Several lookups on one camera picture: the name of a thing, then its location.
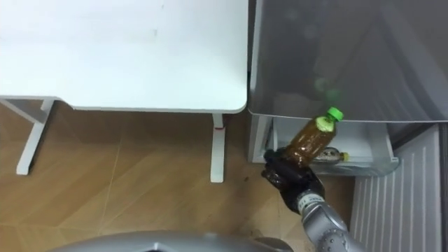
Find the bottle label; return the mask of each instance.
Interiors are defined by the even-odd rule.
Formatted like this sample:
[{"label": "bottle label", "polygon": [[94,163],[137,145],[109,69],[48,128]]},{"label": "bottle label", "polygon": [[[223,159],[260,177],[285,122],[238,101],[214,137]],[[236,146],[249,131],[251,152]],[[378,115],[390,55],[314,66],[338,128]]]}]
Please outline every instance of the bottle label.
[{"label": "bottle label", "polygon": [[326,116],[316,118],[316,126],[322,132],[333,132],[335,123]]}]

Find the floor tile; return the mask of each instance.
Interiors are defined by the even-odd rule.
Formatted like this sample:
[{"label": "floor tile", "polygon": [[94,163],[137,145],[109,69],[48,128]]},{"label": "floor tile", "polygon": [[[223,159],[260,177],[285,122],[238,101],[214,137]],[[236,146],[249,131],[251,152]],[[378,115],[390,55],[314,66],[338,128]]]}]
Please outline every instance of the floor tile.
[{"label": "floor tile", "polygon": [[55,227],[20,225],[17,232],[27,252],[43,252],[67,243]]},{"label": "floor tile", "polygon": [[321,176],[321,180],[325,186],[325,200],[341,216],[347,227],[350,227],[355,178]]},{"label": "floor tile", "polygon": [[132,113],[83,111],[61,101],[53,105],[46,141],[77,141],[83,144],[119,144],[123,127]]},{"label": "floor tile", "polygon": [[15,175],[17,163],[24,147],[25,142],[0,142],[0,177]]},{"label": "floor tile", "polygon": [[0,104],[0,141],[26,141],[32,124]]},{"label": "floor tile", "polygon": [[234,190],[227,190],[225,195],[222,202],[211,208],[207,218],[199,222],[200,230],[243,237],[261,232],[278,237],[278,192],[261,178],[258,171],[254,169],[252,175],[236,184]]},{"label": "floor tile", "polygon": [[83,228],[98,228],[117,150],[117,146],[83,144],[45,146],[31,175],[0,177],[4,196],[0,223],[59,226],[77,222],[84,223]]},{"label": "floor tile", "polygon": [[131,113],[123,143],[158,148],[211,147],[213,122],[210,114]]},{"label": "floor tile", "polygon": [[71,228],[59,228],[59,232],[64,238],[64,244],[85,241],[98,236],[98,232],[89,230],[77,230]]},{"label": "floor tile", "polygon": [[198,179],[208,174],[209,160],[203,156],[197,150],[143,146],[120,150],[104,227],[147,227],[183,200]]},{"label": "floor tile", "polygon": [[5,252],[26,251],[18,229],[15,226],[0,225],[0,246],[1,250]]}]

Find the brown tea bottle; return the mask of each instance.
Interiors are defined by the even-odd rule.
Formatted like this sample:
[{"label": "brown tea bottle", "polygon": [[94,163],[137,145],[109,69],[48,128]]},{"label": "brown tea bottle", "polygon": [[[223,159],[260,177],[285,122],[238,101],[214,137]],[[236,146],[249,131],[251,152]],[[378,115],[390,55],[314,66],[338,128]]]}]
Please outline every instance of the brown tea bottle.
[{"label": "brown tea bottle", "polygon": [[296,162],[299,167],[308,167],[336,135],[336,122],[344,114],[331,107],[326,115],[310,120],[285,149],[285,158]]}]

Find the green bottle cap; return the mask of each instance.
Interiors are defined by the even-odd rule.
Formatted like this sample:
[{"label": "green bottle cap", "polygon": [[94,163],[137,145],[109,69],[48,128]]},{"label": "green bottle cap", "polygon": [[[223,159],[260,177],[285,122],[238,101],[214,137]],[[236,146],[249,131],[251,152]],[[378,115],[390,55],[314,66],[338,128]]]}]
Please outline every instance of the green bottle cap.
[{"label": "green bottle cap", "polygon": [[332,117],[334,117],[338,122],[341,121],[344,117],[344,114],[337,108],[335,107],[330,107],[330,109],[328,109],[327,113],[329,115],[331,115]]}]

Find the black glove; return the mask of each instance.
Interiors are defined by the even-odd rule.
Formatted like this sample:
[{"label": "black glove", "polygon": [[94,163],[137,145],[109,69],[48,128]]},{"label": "black glove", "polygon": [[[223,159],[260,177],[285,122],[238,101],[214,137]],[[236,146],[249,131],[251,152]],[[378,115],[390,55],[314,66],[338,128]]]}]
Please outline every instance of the black glove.
[{"label": "black glove", "polygon": [[267,150],[265,153],[265,170],[261,176],[279,189],[286,206],[299,214],[298,197],[307,191],[325,197],[325,189],[321,180],[309,167],[298,165],[284,158],[284,148],[277,151]]}]

